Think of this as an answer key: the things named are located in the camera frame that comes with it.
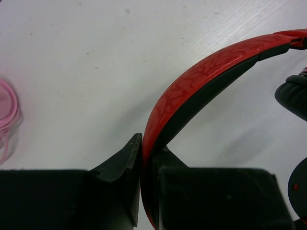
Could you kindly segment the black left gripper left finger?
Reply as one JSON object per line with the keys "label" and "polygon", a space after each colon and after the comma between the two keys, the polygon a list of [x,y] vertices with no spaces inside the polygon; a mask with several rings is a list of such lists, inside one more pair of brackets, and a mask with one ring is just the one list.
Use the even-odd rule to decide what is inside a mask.
{"label": "black left gripper left finger", "polygon": [[2,170],[3,230],[132,230],[138,225],[142,135],[91,170]]}

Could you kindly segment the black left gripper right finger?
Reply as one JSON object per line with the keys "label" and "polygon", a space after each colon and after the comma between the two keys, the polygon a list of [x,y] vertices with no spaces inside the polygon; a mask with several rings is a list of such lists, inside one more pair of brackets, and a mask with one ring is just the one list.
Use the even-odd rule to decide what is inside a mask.
{"label": "black left gripper right finger", "polygon": [[192,168],[169,149],[152,160],[158,230],[293,230],[276,177],[263,169]]}

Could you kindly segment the red black headphones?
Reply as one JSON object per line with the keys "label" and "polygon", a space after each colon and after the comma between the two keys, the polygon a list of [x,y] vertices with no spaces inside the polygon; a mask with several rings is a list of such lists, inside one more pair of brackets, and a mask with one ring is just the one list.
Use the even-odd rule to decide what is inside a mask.
{"label": "red black headphones", "polygon": [[306,47],[306,29],[243,40],[199,61],[167,88],[149,116],[142,143],[142,201],[154,229],[159,228],[153,209],[154,152],[165,147],[205,105],[257,62],[289,49],[305,50]]}

